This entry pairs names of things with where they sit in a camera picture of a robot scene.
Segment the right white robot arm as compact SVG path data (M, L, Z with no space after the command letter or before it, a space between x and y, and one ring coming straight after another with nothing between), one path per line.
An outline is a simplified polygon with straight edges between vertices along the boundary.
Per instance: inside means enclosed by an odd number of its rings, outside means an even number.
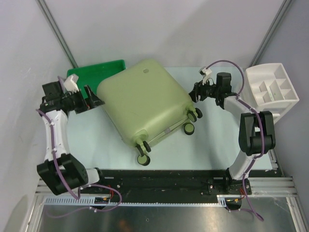
M239 125L240 151L226 171L228 179L223 181L224 191L234 194L240 188L239 180L249 176L256 160L276 145L273 114L270 111L258 112L242 100L239 94L232 92L230 73L217 73L213 84L209 82L210 69L200 70L199 73L203 79L196 82L189 93L193 102L213 98L216 105L231 113Z

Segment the olive green hard-shell suitcase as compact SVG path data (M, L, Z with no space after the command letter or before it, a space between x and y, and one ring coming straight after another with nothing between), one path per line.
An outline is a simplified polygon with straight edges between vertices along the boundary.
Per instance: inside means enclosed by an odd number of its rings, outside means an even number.
M193 134L193 123L203 116L189 93L154 59L104 79L96 93L123 142L137 149L137 162L143 166L151 161L152 146L180 128Z

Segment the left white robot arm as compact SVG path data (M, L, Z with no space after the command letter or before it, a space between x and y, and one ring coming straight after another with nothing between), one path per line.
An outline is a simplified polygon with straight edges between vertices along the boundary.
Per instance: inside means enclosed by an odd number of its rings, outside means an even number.
M44 96L37 109L46 131L46 154L43 163L37 165L37 173L55 195L68 192L75 199L80 194L75 194L74 189L89 185L94 192L102 193L107 187L98 168L85 168L70 152L67 137L70 112L80 114L104 104L88 85L84 87L87 94L84 98L77 81L78 76L73 74L44 84Z

